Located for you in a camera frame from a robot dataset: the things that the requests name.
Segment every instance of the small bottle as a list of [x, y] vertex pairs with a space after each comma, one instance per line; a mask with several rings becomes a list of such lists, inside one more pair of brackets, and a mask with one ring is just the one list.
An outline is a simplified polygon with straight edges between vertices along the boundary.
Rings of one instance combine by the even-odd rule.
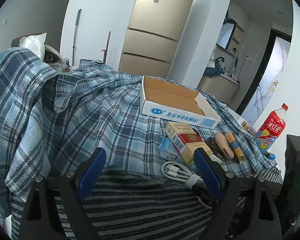
[[287, 105], [283, 104], [280, 109], [272, 111], [253, 136], [262, 154], [265, 154], [286, 127], [285, 115], [287, 110]]

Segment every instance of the plastic bag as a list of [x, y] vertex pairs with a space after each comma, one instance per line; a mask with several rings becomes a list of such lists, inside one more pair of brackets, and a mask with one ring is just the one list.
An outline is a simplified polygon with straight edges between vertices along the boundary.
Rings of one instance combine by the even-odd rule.
[[180, 155], [179, 151], [174, 146], [173, 142], [169, 139], [169, 137], [164, 136], [162, 141], [159, 145], [160, 156], [166, 159], [168, 162], [176, 162], [183, 164], [184, 166], [188, 167], [189, 170], [194, 171], [196, 170], [195, 165], [187, 165], [186, 162], [183, 160], [183, 157]]
[[20, 39], [19, 47], [27, 48], [36, 54], [41, 60], [44, 58], [44, 42], [46, 41], [47, 33], [40, 35], [30, 35]]

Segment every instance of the qr code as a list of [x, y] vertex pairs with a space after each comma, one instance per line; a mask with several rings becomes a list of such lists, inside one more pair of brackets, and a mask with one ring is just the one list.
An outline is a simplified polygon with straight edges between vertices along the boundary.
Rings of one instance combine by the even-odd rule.
[[169, 128], [167, 129], [167, 134], [170, 135], [171, 132], [172, 132], [172, 129], [171, 129], [171, 127], [169, 127]]

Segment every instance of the sticker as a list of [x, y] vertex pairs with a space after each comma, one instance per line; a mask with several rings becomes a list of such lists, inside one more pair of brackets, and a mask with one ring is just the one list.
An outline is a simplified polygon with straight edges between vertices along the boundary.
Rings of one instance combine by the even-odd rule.
[[186, 148], [186, 145], [183, 143], [183, 141], [180, 140], [176, 133], [171, 137], [171, 141], [178, 148], [178, 151], [180, 153]]

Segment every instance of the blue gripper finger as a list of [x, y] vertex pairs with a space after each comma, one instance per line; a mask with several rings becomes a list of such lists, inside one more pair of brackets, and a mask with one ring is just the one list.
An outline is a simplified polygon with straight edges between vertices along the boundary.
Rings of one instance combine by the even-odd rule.
[[76, 170], [75, 184], [77, 187], [77, 197], [83, 200], [90, 195], [93, 186], [106, 164], [106, 151], [97, 148], [91, 157], [82, 162]]
[[214, 199], [221, 201], [223, 199], [223, 193], [221, 191], [223, 186], [223, 170], [219, 170], [219, 167], [216, 166], [216, 164], [219, 165], [219, 163], [213, 162], [202, 148], [196, 149], [193, 157], [194, 164], [197, 167], [209, 194]]

